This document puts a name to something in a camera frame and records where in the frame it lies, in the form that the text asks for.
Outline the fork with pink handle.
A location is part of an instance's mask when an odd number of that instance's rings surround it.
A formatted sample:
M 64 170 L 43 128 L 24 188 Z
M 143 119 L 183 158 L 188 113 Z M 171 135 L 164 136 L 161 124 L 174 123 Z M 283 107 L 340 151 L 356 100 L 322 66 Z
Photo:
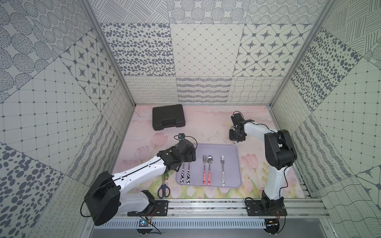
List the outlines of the fork with pink handle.
M 206 163 L 207 163 L 207 156 L 206 155 L 203 155 L 202 157 L 202 162 L 203 162 L 203 182 L 202 182 L 202 185 L 205 186 L 206 185 Z

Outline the spoon with pink handle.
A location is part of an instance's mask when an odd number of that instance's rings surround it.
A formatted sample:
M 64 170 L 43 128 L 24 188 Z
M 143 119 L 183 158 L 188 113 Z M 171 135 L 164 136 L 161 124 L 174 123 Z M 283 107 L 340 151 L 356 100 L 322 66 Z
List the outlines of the spoon with pink handle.
M 208 162 L 207 185 L 210 186 L 211 185 L 211 164 L 213 162 L 213 157 L 211 155 L 208 155 L 207 162 Z

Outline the spoon with cow-pattern handle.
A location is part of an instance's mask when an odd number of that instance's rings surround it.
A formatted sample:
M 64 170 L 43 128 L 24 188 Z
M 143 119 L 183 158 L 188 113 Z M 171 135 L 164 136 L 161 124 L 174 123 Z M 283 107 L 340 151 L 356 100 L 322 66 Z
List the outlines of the spoon with cow-pattern handle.
M 190 167 L 191 167 L 191 163 L 189 162 L 188 163 L 188 171 L 187 171 L 187 181 L 186 181 L 186 184 L 189 185 L 190 184 Z

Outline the fork with cow-pattern handle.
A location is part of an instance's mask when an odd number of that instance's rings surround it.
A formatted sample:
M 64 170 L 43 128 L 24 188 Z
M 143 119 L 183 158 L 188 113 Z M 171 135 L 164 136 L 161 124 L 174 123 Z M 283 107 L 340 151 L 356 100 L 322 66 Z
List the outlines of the fork with cow-pattern handle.
M 184 165 L 182 166 L 182 171 L 181 171 L 181 177 L 180 177 L 180 184 L 184 183 L 184 177 L 185 177 L 185 168 Z

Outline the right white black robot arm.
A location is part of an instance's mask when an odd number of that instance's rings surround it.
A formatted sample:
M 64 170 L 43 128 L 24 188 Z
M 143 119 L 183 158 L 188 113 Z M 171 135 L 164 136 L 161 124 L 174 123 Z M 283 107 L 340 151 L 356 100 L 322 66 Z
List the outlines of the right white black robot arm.
M 245 120 L 239 111 L 231 116 L 232 128 L 229 130 L 231 141 L 242 142 L 251 135 L 264 142 L 267 163 L 271 166 L 267 185 L 262 192 L 261 209 L 269 213 L 284 206 L 283 190 L 289 187 L 287 174 L 297 160 L 294 143 L 287 130 L 272 130 L 265 124 Z

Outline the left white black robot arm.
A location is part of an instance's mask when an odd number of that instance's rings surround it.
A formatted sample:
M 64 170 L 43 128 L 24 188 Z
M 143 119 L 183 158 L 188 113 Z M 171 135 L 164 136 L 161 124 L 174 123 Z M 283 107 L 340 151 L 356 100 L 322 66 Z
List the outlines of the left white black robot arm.
M 102 172 L 84 196 L 83 205 L 95 226 L 100 226 L 117 214 L 132 213 L 148 216 L 155 210 L 155 198 L 148 190 L 130 193 L 138 185 L 169 171 L 178 171 L 183 163 L 196 161 L 197 143 L 180 139 L 166 150 L 159 151 L 147 162 L 132 169 L 110 174 Z

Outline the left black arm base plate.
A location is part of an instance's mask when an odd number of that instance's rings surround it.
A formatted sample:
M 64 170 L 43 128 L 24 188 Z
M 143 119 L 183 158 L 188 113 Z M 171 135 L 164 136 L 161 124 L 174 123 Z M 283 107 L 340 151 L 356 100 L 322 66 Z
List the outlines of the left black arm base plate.
M 168 200 L 156 200 L 155 202 L 150 202 L 149 205 L 142 212 L 128 212 L 129 217 L 148 217 L 148 216 L 167 216 L 168 213 Z

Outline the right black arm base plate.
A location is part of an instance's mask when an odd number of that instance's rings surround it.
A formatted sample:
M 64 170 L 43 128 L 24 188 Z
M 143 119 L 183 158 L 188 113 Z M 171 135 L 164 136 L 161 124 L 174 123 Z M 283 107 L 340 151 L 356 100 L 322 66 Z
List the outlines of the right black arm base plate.
M 284 205 L 284 198 L 277 200 L 254 200 L 246 198 L 244 200 L 248 216 L 287 216 L 287 211 Z

